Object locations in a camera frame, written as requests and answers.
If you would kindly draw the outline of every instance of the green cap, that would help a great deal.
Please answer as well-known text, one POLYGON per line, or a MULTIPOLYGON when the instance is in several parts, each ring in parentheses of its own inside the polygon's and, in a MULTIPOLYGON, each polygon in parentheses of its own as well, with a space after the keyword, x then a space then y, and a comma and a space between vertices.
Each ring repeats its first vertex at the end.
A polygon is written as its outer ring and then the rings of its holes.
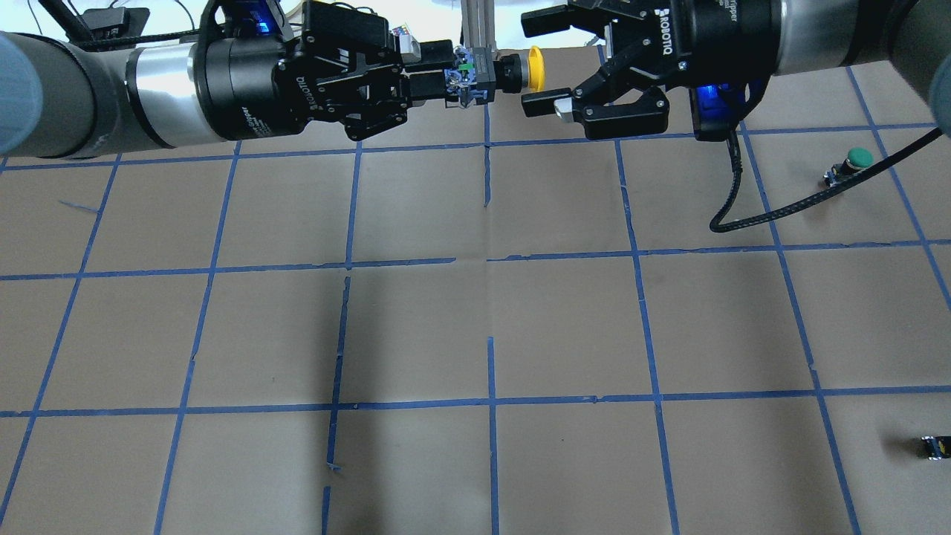
POLYGON ((865 169, 872 167, 875 163, 875 157, 868 150, 861 147, 855 147, 848 152, 848 163, 853 168, 865 169))

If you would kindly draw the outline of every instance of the yellow disc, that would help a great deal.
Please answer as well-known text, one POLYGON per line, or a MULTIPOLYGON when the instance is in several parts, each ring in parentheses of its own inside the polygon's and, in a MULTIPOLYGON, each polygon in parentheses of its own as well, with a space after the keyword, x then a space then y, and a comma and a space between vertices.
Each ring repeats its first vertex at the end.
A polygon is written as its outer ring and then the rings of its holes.
POLYGON ((539 47, 529 50, 529 89, 545 90, 545 58, 542 57, 539 47))

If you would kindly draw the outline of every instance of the bottle with green cap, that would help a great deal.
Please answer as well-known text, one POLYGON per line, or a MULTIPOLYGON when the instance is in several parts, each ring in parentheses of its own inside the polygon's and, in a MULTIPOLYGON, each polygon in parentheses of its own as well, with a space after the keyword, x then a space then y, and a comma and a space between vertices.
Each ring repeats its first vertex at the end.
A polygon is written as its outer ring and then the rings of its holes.
POLYGON ((848 152, 844 162, 832 166, 832 169, 825 173, 825 185, 834 188, 838 186, 845 177, 868 169, 872 167, 874 163, 875 157, 872 156, 871 152, 861 147, 855 147, 848 152))

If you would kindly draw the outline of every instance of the yellow cap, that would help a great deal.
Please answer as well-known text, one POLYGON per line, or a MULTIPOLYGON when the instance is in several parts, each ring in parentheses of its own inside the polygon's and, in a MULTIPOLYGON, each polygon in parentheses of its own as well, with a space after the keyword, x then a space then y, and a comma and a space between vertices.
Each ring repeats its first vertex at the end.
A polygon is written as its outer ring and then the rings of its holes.
POLYGON ((529 89, 545 90, 545 58, 542 57, 539 47, 529 50, 529 89))

